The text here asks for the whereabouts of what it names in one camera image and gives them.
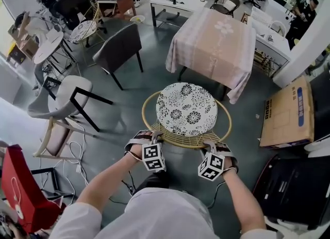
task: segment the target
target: white chair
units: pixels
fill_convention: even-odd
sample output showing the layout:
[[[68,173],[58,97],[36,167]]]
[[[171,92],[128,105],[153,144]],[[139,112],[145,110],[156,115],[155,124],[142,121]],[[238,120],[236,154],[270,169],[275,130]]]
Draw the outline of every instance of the white chair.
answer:
[[[54,82],[59,85],[57,94],[47,87],[48,82]],[[80,76],[69,75],[63,81],[47,77],[42,85],[38,97],[28,106],[27,113],[33,118],[64,120],[66,118],[74,120],[71,116],[81,113],[91,126],[99,132],[100,129],[84,111],[84,106],[89,97],[112,105],[113,102],[92,93],[93,84]],[[48,108],[48,96],[55,101],[57,110],[50,111]]]
[[[73,132],[95,137],[95,135],[84,132],[71,126],[66,120],[57,121],[53,117],[49,118],[48,127],[45,136],[42,140],[41,146],[37,152],[33,154],[35,158],[49,158],[49,159],[65,159],[72,160],[75,158],[61,157],[62,151],[66,146],[70,136]]]

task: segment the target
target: round cushion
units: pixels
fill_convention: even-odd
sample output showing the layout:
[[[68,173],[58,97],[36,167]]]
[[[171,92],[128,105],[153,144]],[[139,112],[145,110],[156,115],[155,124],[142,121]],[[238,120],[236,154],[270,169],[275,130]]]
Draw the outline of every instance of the round cushion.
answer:
[[[168,131],[194,136],[213,128],[218,107],[204,88],[178,82],[167,86],[160,93],[156,112],[158,120]]]

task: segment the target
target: white cable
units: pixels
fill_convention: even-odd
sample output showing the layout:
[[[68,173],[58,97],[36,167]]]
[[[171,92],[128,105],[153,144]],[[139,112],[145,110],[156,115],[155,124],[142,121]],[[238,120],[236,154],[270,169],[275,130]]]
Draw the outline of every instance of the white cable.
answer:
[[[18,191],[19,191],[19,193],[20,193],[20,197],[19,197],[19,199],[18,199],[19,204],[20,204],[20,203],[21,203],[21,190],[20,190],[19,184],[17,183],[16,178],[15,178],[15,177],[12,177],[11,180],[10,180],[10,182],[11,182],[12,191],[14,192],[14,199],[15,199],[16,201],[17,201],[17,196],[16,196],[16,192],[15,192],[15,189],[14,189],[13,180],[15,180],[15,182],[16,182],[16,186],[17,186],[17,189],[18,189]]]

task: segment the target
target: cardboard box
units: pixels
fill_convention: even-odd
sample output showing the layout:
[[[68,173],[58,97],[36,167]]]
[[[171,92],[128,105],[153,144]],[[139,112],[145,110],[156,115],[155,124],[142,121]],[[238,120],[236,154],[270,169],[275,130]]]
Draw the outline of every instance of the cardboard box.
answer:
[[[266,101],[260,146],[281,148],[314,140],[314,106],[309,82],[301,76]]]

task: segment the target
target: wooden chair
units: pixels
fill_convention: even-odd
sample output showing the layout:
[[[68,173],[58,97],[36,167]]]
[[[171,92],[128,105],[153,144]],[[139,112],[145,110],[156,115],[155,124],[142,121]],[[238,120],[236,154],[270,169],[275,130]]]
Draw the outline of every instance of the wooden chair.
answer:
[[[50,117],[45,136],[42,140],[41,146],[37,152],[33,154],[35,158],[48,158],[48,159],[65,159],[73,160],[75,158],[61,157],[62,151],[66,146],[70,136],[73,132],[95,137],[95,135],[79,130],[71,126],[66,120],[57,121]]]

